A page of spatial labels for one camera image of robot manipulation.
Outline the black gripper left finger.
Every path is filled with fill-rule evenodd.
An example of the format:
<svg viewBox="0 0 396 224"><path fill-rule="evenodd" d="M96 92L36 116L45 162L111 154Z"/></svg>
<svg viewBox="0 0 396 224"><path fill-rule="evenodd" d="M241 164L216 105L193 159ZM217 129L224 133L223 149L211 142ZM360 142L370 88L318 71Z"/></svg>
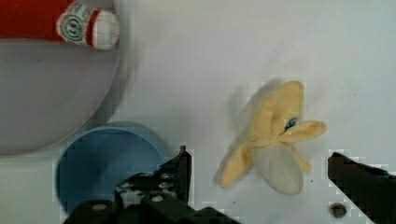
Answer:
<svg viewBox="0 0 396 224"><path fill-rule="evenodd" d="M191 154L182 146L158 170L120 182L112 201L79 204L63 224L240 224L213 207L190 207L190 186Z"/></svg>

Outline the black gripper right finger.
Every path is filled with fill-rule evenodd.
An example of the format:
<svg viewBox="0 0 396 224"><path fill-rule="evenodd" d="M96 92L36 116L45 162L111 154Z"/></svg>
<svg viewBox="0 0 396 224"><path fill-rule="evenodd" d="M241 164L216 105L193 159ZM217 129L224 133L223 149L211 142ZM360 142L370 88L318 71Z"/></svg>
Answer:
<svg viewBox="0 0 396 224"><path fill-rule="evenodd" d="M328 178L374 224L395 224L396 178L386 170L353 161L334 152Z"/></svg>

